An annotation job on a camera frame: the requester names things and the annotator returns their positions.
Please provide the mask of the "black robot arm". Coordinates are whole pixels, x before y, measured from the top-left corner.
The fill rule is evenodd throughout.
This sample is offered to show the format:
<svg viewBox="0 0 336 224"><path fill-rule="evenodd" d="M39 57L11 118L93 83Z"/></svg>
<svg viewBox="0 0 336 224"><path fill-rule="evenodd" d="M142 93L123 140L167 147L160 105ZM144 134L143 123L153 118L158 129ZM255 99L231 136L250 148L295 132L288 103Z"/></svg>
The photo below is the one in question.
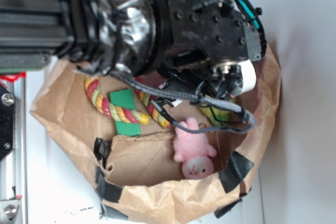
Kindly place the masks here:
<svg viewBox="0 0 336 224"><path fill-rule="evenodd" d="M195 71L214 90L266 52L249 0L1 0L1 74L56 56L92 76Z"/></svg>

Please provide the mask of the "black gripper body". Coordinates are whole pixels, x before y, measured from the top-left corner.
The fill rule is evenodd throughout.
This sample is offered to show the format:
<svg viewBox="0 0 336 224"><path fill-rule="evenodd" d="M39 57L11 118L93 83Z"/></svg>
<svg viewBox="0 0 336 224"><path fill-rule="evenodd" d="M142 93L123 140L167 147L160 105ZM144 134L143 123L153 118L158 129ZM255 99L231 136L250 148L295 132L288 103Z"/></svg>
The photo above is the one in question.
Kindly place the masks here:
<svg viewBox="0 0 336 224"><path fill-rule="evenodd" d="M229 101L251 91L256 85L256 72L250 60L229 62L221 68L169 70L159 88L167 91L206 95Z"/></svg>

